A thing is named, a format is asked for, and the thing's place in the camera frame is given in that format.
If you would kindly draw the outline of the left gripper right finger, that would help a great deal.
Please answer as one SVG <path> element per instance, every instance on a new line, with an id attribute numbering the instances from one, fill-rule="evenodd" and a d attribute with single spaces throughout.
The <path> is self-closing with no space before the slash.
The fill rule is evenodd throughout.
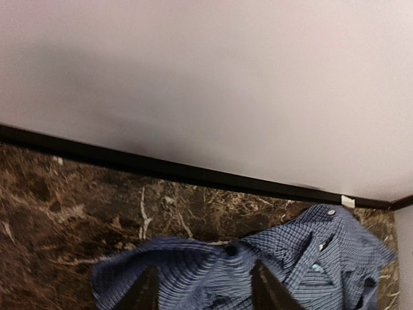
<path id="1" fill-rule="evenodd" d="M 255 310 L 304 310 L 261 260 L 251 270 L 252 305 Z"/>

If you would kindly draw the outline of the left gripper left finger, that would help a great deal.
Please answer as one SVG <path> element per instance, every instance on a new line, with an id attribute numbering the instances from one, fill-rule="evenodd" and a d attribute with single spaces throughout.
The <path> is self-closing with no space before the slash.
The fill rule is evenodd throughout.
<path id="1" fill-rule="evenodd" d="M 159 275 L 154 265 L 148 266 L 116 305 L 117 310 L 159 309 Z"/>

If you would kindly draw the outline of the blue checked long sleeve shirt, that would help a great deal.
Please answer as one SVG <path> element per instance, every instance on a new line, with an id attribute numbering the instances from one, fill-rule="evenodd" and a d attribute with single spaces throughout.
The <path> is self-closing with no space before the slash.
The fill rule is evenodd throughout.
<path id="1" fill-rule="evenodd" d="M 159 237 L 92 269 L 99 309 L 114 309 L 150 265 L 161 309 L 251 309 L 257 261 L 305 309 L 375 309 L 382 268 L 395 253 L 345 208 L 314 205 L 295 219 L 218 246 Z"/>

